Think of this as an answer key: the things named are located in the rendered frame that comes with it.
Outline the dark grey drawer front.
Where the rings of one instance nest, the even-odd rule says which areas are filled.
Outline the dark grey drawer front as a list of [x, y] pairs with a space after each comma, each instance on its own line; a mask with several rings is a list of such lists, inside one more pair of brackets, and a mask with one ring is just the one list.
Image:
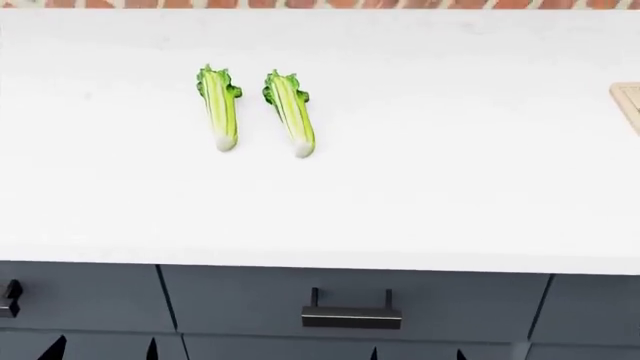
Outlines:
[[533, 344], [526, 360], [640, 360], [640, 347]]
[[346, 338], [184, 335], [190, 360], [515, 360], [509, 344], [382, 341]]
[[640, 275], [556, 275], [532, 340], [640, 346]]
[[187, 360], [179, 335], [18, 330], [0, 330], [0, 360], [37, 360], [60, 337], [67, 340], [63, 360], [146, 360], [152, 341], [158, 360]]
[[174, 331], [153, 265], [0, 261], [0, 287], [11, 280], [23, 288], [20, 311], [0, 328]]
[[[285, 335], [411, 341], [515, 342], [527, 338], [547, 275], [229, 266], [162, 266], [185, 334]], [[302, 308], [382, 308], [400, 329], [313, 328]]]

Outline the green celery stalk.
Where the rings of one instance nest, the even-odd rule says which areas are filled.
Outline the green celery stalk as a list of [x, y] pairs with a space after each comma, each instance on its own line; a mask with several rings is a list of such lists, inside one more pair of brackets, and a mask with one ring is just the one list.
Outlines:
[[238, 143], [235, 99], [242, 97], [242, 89], [232, 84], [227, 69], [214, 70], [209, 64], [199, 69], [196, 80], [212, 125], [216, 148], [228, 152]]
[[296, 74], [267, 74], [262, 89], [265, 101], [272, 105], [285, 126], [297, 158], [307, 158], [315, 150], [316, 140], [306, 104], [309, 93], [300, 89]]

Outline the beige wooden cutting board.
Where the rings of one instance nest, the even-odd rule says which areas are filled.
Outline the beige wooden cutting board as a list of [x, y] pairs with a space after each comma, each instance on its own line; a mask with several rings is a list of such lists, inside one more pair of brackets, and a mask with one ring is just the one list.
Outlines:
[[640, 137], [640, 82], [612, 83], [610, 95]]

